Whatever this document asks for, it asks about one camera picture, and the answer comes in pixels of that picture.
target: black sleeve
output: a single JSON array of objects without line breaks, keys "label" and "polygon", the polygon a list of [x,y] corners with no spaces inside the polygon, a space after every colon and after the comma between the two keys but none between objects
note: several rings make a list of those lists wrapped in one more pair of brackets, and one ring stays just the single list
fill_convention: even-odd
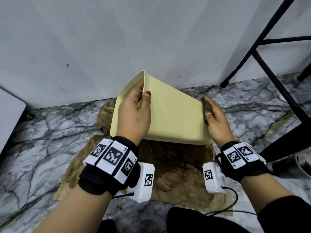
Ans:
[{"label": "black sleeve", "polygon": [[297,196],[286,196],[269,203],[258,214],[265,233],[309,232],[311,206]]}]

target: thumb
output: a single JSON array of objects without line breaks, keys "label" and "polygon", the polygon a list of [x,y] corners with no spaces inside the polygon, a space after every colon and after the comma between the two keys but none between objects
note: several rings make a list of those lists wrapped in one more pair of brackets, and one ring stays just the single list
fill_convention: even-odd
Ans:
[{"label": "thumb", "polygon": [[205,117],[206,117],[206,120],[208,122],[208,124],[211,124],[212,122],[215,122],[216,119],[214,118],[214,116],[212,115],[212,112],[209,111],[209,110],[206,110],[205,111]]},{"label": "thumb", "polygon": [[150,101],[151,101],[151,93],[149,91],[145,91],[142,95],[142,100],[140,102],[140,109],[147,110],[150,112]]}]

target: person's right hand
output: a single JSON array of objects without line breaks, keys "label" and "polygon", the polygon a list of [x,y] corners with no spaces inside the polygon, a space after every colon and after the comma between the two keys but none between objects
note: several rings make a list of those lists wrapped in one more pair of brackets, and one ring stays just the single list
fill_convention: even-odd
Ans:
[{"label": "person's right hand", "polygon": [[229,122],[220,105],[208,97],[204,97],[204,99],[209,102],[215,114],[214,117],[211,111],[205,111],[205,117],[208,122],[208,132],[218,148],[221,148],[229,141],[236,141],[231,132]]}]

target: gray bucket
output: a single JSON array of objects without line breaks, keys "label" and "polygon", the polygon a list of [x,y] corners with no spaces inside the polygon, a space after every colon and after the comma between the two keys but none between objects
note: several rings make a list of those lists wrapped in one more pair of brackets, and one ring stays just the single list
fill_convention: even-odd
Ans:
[{"label": "gray bucket", "polygon": [[272,164],[273,174],[281,178],[311,179],[311,166],[297,154],[288,156]]}]

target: yellow plastic bin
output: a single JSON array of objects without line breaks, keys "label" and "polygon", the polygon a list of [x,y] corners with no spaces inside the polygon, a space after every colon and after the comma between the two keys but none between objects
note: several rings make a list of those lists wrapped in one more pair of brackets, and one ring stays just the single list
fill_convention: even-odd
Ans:
[{"label": "yellow plastic bin", "polygon": [[120,103],[143,78],[143,92],[151,92],[151,125],[144,139],[195,145],[213,142],[203,120],[201,101],[151,77],[144,70],[119,93],[112,117],[111,136],[117,133]]}]

